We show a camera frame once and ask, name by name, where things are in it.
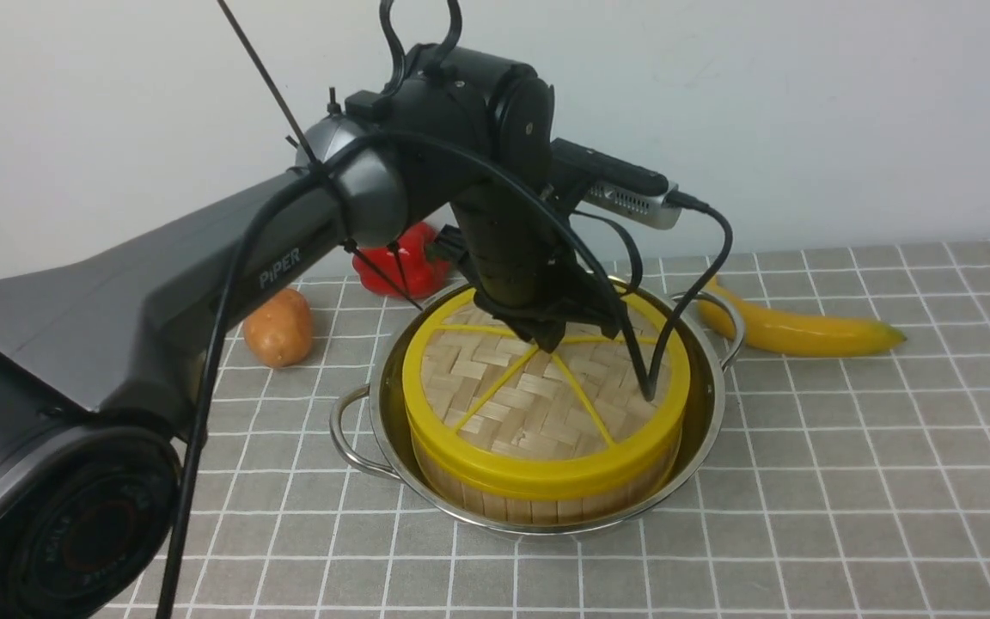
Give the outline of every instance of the banana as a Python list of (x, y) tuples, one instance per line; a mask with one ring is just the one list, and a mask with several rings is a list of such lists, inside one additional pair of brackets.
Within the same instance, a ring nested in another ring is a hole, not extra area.
[[(887, 352), (907, 341), (900, 329), (885, 322), (809, 314), (792, 314), (743, 301), (712, 278), (705, 286), (731, 301), (747, 323), (747, 345), (795, 357), (860, 357)], [(702, 320), (714, 332), (735, 337), (728, 315), (699, 301)]]

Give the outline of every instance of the woven bamboo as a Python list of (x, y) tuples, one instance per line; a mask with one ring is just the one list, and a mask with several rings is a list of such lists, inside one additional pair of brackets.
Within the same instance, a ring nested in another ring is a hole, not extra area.
[[(650, 359), (657, 330), (633, 307), (629, 314), (641, 352)], [(663, 359), (657, 396), (647, 402), (620, 338), (569, 325), (549, 355), (468, 301), (445, 316), (425, 342), (420, 380), (429, 408), (468, 445), (515, 461), (573, 461), (605, 454), (657, 415), (672, 383), (671, 364)], [(667, 445), (620, 487), (553, 500), (524, 499), (515, 488), (480, 488), (441, 466), (420, 440), (415, 450), (430, 485), (457, 505), (519, 524), (573, 524), (655, 491), (679, 439), (679, 427), (660, 435), (657, 440)]]

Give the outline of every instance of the black robotic arm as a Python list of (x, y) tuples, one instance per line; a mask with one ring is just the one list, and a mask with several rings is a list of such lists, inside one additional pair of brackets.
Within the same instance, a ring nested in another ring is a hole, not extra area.
[[(223, 335), (340, 244), (385, 246), (450, 205), (459, 229), (439, 246), (476, 304), (546, 350), (567, 322), (636, 341), (567, 226), (581, 200), (660, 229), (684, 208), (722, 222), (724, 251), (672, 321), (726, 258), (727, 223), (663, 175), (553, 141), (553, 88), (529, 65), (456, 47), (455, 0), (447, 39), (406, 55), (390, 4), (392, 81), (345, 108), (332, 93), (327, 117), (298, 130), (288, 171), (93, 258), (0, 279), (1, 616), (86, 616), (142, 571), (173, 521), (167, 616)], [(632, 348), (651, 397), (655, 376)], [(188, 442), (183, 463), (174, 436)], [(86, 536), (123, 544), (80, 561), (68, 541)]]

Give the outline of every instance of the metal handle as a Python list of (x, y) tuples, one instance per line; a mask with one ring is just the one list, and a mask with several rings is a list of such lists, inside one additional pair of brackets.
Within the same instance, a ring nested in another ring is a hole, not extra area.
[(346, 435), (342, 432), (342, 413), (354, 402), (363, 399), (363, 397), (369, 397), (369, 392), (370, 386), (363, 384), (362, 387), (358, 387), (347, 393), (347, 395), (339, 397), (338, 402), (334, 403), (334, 410), (331, 411), (330, 419), (331, 443), (334, 443), (334, 449), (338, 451), (342, 459), (345, 459), (346, 463), (362, 471), (362, 473), (376, 475), (376, 477), (382, 477), (384, 479), (393, 479), (393, 481), (401, 481), (400, 475), (392, 467), (382, 465), (382, 463), (375, 463), (369, 458), (358, 454), (357, 451), (354, 451), (350, 443), (346, 442)]
[(698, 293), (699, 301), (708, 301), (712, 305), (718, 306), (724, 313), (728, 315), (728, 320), (731, 320), (731, 326), (736, 330), (736, 336), (731, 338), (731, 346), (728, 348), (728, 352), (725, 354), (724, 359), (720, 361), (720, 369), (727, 370), (731, 368), (732, 364), (736, 362), (736, 356), (739, 355), (740, 349), (743, 349), (743, 342), (747, 341), (747, 323), (743, 321), (743, 317), (739, 315), (739, 309), (736, 309), (735, 305), (731, 304), (725, 297), (720, 297), (719, 294), (715, 292), (710, 292), (708, 290), (703, 290)]

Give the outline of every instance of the yellow plastic ring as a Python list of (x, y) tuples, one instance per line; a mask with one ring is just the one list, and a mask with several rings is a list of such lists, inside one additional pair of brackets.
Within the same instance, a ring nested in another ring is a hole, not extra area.
[[(421, 376), (430, 338), (445, 318), (472, 302), (474, 294), (474, 289), (467, 289), (433, 310), (416, 330), (404, 356), (402, 385), (412, 439), (433, 462), (460, 481), (487, 493), (522, 500), (566, 500), (625, 486), (672, 450), (681, 432), (690, 393), (690, 360), (681, 338), (675, 334), (667, 342), (671, 376), (661, 377), (670, 379), (671, 383), (656, 415), (630, 438), (608, 450), (567, 461), (523, 461), (481, 450), (457, 435), (430, 407)], [(647, 299), (632, 294), (625, 301), (656, 330), (663, 329), (667, 316)]]

